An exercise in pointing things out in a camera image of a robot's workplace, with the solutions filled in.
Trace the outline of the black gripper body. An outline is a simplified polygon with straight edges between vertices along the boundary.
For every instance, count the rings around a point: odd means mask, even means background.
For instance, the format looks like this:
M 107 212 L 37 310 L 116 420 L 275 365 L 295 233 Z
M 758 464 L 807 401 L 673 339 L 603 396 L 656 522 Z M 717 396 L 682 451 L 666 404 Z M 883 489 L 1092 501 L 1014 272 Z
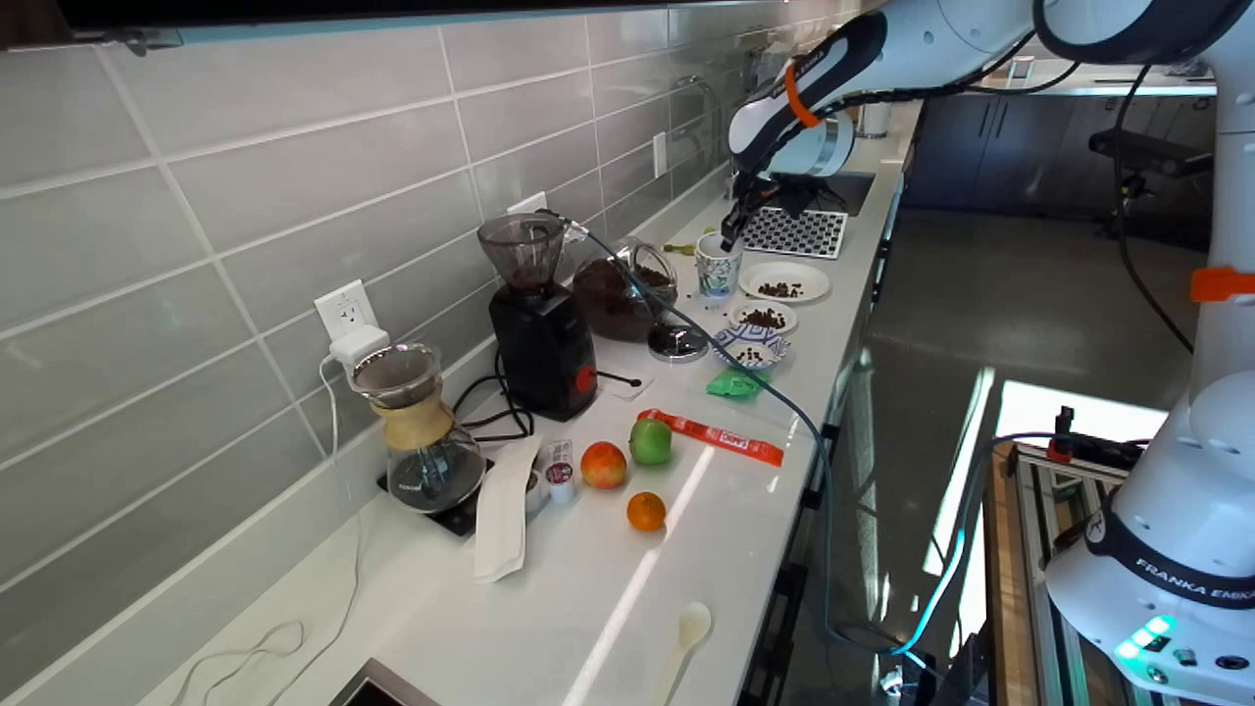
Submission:
M 734 209 L 721 215 L 721 246 L 734 251 L 748 218 L 779 192 L 776 182 L 741 173 L 734 182 Z

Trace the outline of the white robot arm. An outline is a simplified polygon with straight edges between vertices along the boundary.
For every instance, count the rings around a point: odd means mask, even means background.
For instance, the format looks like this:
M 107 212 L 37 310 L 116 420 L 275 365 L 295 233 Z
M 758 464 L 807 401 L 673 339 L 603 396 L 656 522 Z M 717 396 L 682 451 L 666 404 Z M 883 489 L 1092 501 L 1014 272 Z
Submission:
M 1255 706 L 1255 0 L 883 0 L 734 110 L 721 235 L 786 184 L 840 173 L 853 107 L 959 90 L 1022 41 L 1073 63 L 1211 73 L 1209 251 L 1181 281 L 1193 365 L 1044 588 L 1130 685 Z

